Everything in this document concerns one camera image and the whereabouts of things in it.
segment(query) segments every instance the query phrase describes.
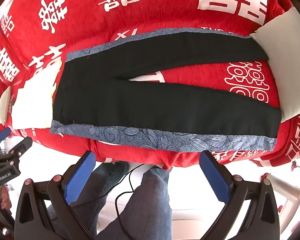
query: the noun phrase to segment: black pants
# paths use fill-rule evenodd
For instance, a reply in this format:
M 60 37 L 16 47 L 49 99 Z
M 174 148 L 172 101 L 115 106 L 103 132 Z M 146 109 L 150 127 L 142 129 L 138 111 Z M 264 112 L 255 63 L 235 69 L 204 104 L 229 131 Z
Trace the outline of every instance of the black pants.
M 275 138 L 279 108 L 223 90 L 127 80 L 178 66 L 265 59 L 253 39 L 215 33 L 128 42 L 65 64 L 53 118 L 63 124 Z

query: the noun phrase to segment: red fabric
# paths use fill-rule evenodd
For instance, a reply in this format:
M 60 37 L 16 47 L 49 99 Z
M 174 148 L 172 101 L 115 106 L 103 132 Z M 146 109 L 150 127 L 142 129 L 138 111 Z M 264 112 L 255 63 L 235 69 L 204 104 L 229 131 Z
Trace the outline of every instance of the red fabric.
M 11 86 L 10 109 L 5 126 L 11 127 L 11 103 L 15 100 L 18 89 L 22 88 L 26 80 L 48 64 L 59 59 L 65 62 L 67 52 L 162 28 L 194 27 L 248 35 L 291 7 L 289 0 L 256 0 L 257 2 L 254 0 L 227 0 L 229 4 L 226 6 L 226 10 L 231 10 L 231 8 L 234 10 L 224 12 L 220 11 L 225 9 L 224 6 L 219 9 L 198 9 L 206 6 L 200 0 L 139 0 L 128 3 L 126 6 L 124 6 L 124 1 L 116 0 L 119 6 L 106 11 L 104 7 L 106 2 L 102 3 L 103 1 L 105 0 L 64 0 L 58 6 L 58 0 L 14 0 L 8 17 L 3 19 L 0 27 L 0 52 L 4 48 L 19 71 L 16 75 L 10 75 L 10 81 L 7 81 L 7 76 L 3 75 L 2 70 L 0 71 L 0 96 L 7 86 Z M 262 7 L 259 1 L 263 1 L 266 8 Z M 38 15 L 44 2 L 50 7 L 50 17 L 53 17 L 52 11 L 58 10 L 57 14 L 60 14 L 61 10 L 63 12 L 67 10 L 64 19 L 59 18 L 57 23 L 47 25 L 48 30 L 43 28 L 42 19 Z M 263 20 L 261 11 L 266 14 Z M 251 20 L 253 14 L 258 14 L 259 19 Z M 258 69 L 258 63 L 249 64 L 250 68 L 245 63 L 236 63 L 236 65 L 247 72 L 252 71 L 251 75 L 255 71 L 249 70 L 250 68 Z M 258 76 L 258 73 L 257 76 L 253 75 L 254 80 L 249 75 L 247 77 L 243 76 L 244 74 L 238 75 L 238 73 L 234 75 L 233 67 L 228 68 L 229 64 L 187 66 L 165 70 L 157 75 L 161 75 L 158 79 L 160 82 L 192 84 L 223 90 L 232 89 L 232 92 L 245 93 L 247 96 L 250 94 L 254 98 L 258 96 L 258 93 L 254 94 L 254 91 L 261 90 L 264 98 L 259 95 L 260 100 L 266 102 L 268 98 L 269 104 L 279 106 L 271 71 L 266 62 L 261 62 L 261 65 L 260 71 L 257 72 L 261 72 L 262 75 Z M 57 84 L 62 70 L 63 66 L 57 76 Z M 254 84 L 253 88 L 247 87 L 248 83 Z M 290 121 L 287 121 L 280 126 L 274 152 L 280 152 L 280 149 L 290 140 L 290 137 L 287 136 L 290 131 L 289 125 Z M 113 146 L 86 138 L 50 134 L 49 129 L 13 130 L 13 133 L 30 136 L 42 145 L 67 154 L 82 155 L 85 150 L 89 149 L 96 153 L 97 160 L 101 162 L 108 157 L 115 160 L 164 164 L 164 168 L 169 169 L 171 166 L 187 167 L 197 164 L 199 159 L 199 153 L 176 153 Z M 229 161 L 231 158 L 231 161 L 239 160 L 246 154 L 250 153 L 246 151 L 239 158 L 236 158 L 237 153 L 233 158 L 228 158 L 229 155 L 226 155 L 221 157 L 220 161 L 225 159 Z

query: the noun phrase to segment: person's leg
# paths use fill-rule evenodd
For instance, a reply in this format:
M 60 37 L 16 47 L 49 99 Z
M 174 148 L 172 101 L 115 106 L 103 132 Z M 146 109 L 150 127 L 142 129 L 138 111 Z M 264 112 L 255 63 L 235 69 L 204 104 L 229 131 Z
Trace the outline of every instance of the person's leg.
M 99 197 L 117 184 L 128 172 L 129 164 L 127 162 L 102 163 L 90 175 L 78 200 L 71 203 L 74 213 L 94 238 L 97 235 L 98 215 L 106 203 L 107 196 L 101 199 Z M 65 239 L 69 239 L 65 229 L 56 217 L 52 205 L 48 207 L 48 212 L 56 233 Z
M 135 240 L 172 240 L 172 212 L 168 196 L 169 171 L 153 167 L 142 178 L 120 214 L 124 229 Z M 101 231 L 97 240 L 131 240 L 118 218 Z

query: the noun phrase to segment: leaf pattern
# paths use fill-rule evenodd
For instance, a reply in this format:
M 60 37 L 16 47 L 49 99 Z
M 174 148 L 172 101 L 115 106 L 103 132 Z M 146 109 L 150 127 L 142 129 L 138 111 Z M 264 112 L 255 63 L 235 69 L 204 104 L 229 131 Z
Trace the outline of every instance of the leaf pattern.
M 136 135 L 140 132 L 140 130 L 138 128 L 134 128 L 134 127 L 128 127 L 126 129 L 123 130 L 123 132 L 126 134 L 126 135 L 130 135 L 130 136 L 133 136 L 133 135 Z
M 161 137 L 161 145 L 162 145 L 162 149 L 164 150 L 168 149 L 168 138 L 165 135 Z
M 175 152 L 266 150 L 272 151 L 275 138 L 253 135 L 198 135 L 123 126 L 63 125 L 53 120 L 50 133 L 75 135 L 119 145 Z

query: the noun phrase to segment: red blanket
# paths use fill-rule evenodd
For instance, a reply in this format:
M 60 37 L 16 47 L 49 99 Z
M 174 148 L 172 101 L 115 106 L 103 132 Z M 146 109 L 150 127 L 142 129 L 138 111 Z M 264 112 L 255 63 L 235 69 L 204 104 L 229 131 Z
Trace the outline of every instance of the red blanket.
M 13 102 L 17 89 L 22 88 L 26 80 L 59 59 L 64 62 L 67 52 L 162 28 L 205 28 L 248 35 L 290 7 L 289 0 L 14 0 L 0 27 L 0 96 L 10 85 Z M 229 90 L 279 106 L 274 79 L 266 62 L 203 67 L 166 70 L 157 73 L 154 79 Z M 237 68 L 242 69 L 242 73 L 236 71 Z M 10 112 L 5 126 L 11 126 Z M 280 126 L 271 156 L 285 154 L 279 152 L 284 151 L 290 135 L 295 132 L 291 128 L 296 126 L 291 123 L 289 120 Z M 53 135 L 49 129 L 13 132 L 31 136 L 38 143 L 68 154 L 82 155 L 85 150 L 92 150 L 98 161 L 109 157 L 164 164 L 167 169 L 172 165 L 187 167 L 198 163 L 198 153 L 112 146 L 85 138 Z M 268 156 L 264 152 L 240 154 L 228 152 L 217 154 L 216 158 L 229 162 Z

